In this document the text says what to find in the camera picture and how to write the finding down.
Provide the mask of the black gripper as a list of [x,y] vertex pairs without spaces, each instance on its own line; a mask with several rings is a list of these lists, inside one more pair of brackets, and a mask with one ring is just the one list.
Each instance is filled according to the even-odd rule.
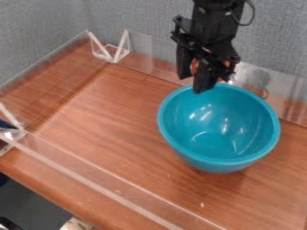
[[232,47],[239,21],[241,0],[193,0],[192,18],[173,17],[171,39],[176,42],[176,72],[183,80],[193,75],[193,92],[213,88],[220,78],[227,81],[241,58]]

